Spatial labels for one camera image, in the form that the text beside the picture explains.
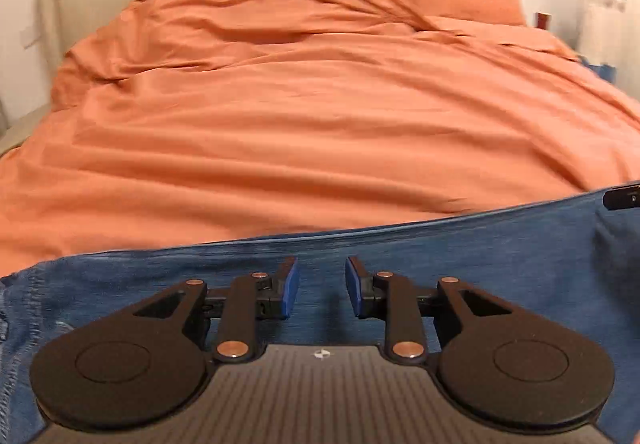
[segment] orange duvet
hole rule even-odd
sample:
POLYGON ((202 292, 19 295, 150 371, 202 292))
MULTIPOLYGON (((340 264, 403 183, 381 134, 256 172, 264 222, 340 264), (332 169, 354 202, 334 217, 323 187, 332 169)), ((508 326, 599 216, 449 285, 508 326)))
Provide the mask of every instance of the orange duvet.
POLYGON ((561 42, 405 0, 137 0, 52 101, 0 160, 2 274, 640 179, 639 104, 561 42))

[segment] denim fabric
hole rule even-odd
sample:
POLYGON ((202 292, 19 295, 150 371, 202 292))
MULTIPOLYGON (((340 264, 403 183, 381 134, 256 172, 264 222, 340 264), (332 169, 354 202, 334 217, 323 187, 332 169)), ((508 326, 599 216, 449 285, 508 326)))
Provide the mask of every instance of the denim fabric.
POLYGON ((639 241, 640 211, 606 211, 598 192, 426 223, 41 263, 1 280, 0 442, 27 442, 42 427, 28 376, 38 348, 188 278, 226 286, 249 271, 273 271, 294 254, 301 281, 293 315, 262 323, 263 336, 300 344, 381 341, 382 322, 357 321, 351 311, 344 259, 356 254, 370 271, 396 270, 417 284, 458 276, 599 342, 617 374, 600 425, 627 444, 640 429, 639 241))

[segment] ribbed surface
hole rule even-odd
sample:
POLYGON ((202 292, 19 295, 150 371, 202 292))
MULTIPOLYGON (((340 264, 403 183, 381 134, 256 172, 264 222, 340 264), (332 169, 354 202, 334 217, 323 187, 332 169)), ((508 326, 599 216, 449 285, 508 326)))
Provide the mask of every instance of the ribbed surface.
POLYGON ((374 347, 271 345, 255 363, 223 366, 193 405, 127 434, 50 427, 37 444, 607 444, 586 427, 553 436, 503 433, 469 420, 418 368, 374 347))

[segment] metal pivot pin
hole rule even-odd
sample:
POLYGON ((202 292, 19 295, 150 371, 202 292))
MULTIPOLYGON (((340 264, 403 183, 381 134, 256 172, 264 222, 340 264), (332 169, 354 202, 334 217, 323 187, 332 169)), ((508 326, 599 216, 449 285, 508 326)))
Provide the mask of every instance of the metal pivot pin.
POLYGON ((417 358, 424 352, 424 347, 420 343, 413 341, 402 341, 393 347, 394 354, 401 358, 417 358))
POLYGON ((241 358, 249 351, 249 345, 242 341, 225 341, 218 345, 217 350, 226 358, 241 358))

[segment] red object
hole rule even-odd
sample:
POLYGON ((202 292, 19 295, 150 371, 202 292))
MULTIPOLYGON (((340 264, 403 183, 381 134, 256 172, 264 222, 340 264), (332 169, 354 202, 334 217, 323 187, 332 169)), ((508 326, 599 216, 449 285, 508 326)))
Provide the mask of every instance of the red object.
POLYGON ((536 28, 547 30, 549 21, 551 21, 551 14, 536 12, 536 28))

